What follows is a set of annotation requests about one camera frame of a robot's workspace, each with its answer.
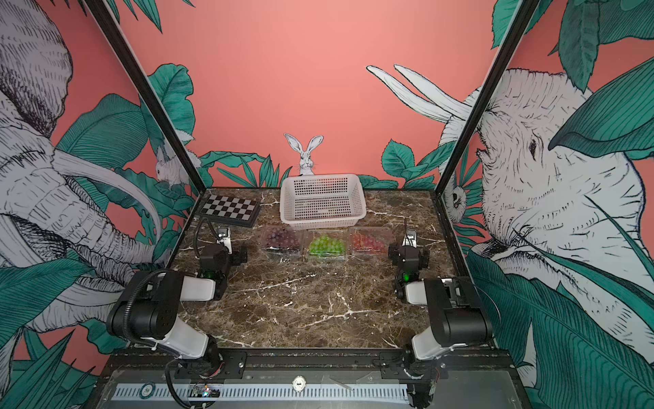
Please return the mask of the clear plastic clamshell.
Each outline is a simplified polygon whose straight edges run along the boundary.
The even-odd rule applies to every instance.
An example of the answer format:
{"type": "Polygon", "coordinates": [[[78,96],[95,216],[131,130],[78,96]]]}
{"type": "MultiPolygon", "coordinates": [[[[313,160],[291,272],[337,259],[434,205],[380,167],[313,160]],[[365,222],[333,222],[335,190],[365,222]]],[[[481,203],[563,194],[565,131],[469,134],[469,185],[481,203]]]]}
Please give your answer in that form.
{"type": "Polygon", "coordinates": [[[305,236],[305,252],[320,261],[344,261],[347,258],[347,236],[341,230],[309,230],[305,236]]]}
{"type": "Polygon", "coordinates": [[[352,227],[347,230],[348,255],[361,259],[386,258],[393,232],[384,227],[352,227]]]}

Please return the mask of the red grape bunch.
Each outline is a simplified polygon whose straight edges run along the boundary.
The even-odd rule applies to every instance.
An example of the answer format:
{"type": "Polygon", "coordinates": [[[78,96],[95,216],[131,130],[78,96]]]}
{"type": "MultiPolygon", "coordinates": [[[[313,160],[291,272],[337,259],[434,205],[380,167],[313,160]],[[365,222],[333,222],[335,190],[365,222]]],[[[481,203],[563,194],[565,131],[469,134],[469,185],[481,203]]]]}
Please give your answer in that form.
{"type": "Polygon", "coordinates": [[[386,242],[382,238],[365,233],[354,233],[350,236],[351,249],[357,254],[382,254],[387,251],[386,242]]]}

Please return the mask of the clear plastic clamshell container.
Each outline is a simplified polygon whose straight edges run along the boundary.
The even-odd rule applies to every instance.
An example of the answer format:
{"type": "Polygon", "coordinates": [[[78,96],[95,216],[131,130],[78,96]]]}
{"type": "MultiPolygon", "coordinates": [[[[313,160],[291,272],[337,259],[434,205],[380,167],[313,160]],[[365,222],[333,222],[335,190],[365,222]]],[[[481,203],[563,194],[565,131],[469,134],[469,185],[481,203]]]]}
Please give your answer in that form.
{"type": "Polygon", "coordinates": [[[284,226],[266,226],[262,230],[260,247],[268,255],[299,257],[303,251],[303,236],[284,226]]]}

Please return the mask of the purple grape bunch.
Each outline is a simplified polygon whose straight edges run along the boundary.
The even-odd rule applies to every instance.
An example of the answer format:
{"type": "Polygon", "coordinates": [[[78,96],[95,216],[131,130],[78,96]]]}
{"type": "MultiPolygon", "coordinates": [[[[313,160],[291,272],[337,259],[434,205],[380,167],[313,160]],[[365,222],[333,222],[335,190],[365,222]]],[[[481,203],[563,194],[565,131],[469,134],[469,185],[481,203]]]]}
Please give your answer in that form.
{"type": "Polygon", "coordinates": [[[300,239],[298,235],[287,228],[272,228],[265,238],[265,247],[274,251],[298,251],[300,239]]]}

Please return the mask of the green grape bunch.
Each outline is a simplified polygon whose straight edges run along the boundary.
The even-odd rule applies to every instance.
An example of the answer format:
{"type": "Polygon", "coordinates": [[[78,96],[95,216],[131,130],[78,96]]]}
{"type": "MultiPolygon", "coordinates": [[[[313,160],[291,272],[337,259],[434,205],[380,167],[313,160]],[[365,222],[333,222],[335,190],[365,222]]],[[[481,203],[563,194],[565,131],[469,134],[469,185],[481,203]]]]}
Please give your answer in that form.
{"type": "Polygon", "coordinates": [[[308,253],[315,257],[340,257],[344,256],[345,252],[345,241],[329,235],[315,237],[308,247],[308,253]]]}

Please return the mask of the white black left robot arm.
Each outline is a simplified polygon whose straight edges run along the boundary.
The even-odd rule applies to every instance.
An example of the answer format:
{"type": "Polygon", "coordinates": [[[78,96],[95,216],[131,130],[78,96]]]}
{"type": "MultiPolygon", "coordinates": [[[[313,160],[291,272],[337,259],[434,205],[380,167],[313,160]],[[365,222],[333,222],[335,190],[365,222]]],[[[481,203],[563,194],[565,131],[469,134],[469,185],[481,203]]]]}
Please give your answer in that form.
{"type": "Polygon", "coordinates": [[[230,251],[217,244],[199,262],[199,277],[173,269],[135,274],[109,313],[107,332],[179,359],[208,357],[212,338],[178,317],[180,303],[222,299],[231,268],[248,262],[248,250],[242,246],[230,251]]]}

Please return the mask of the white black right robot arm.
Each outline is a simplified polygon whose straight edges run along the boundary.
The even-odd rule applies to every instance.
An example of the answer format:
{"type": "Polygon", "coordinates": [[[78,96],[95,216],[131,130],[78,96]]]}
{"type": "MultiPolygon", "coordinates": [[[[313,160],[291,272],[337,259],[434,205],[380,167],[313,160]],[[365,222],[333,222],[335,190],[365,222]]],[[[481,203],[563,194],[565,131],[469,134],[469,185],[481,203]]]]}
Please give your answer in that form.
{"type": "Polygon", "coordinates": [[[410,343],[416,360],[437,360],[453,349],[492,340],[492,323],[469,279],[422,279],[419,273],[429,264],[429,254],[413,245],[390,245],[388,258],[397,267],[396,297],[403,303],[425,307],[429,316],[427,329],[410,343]]]}

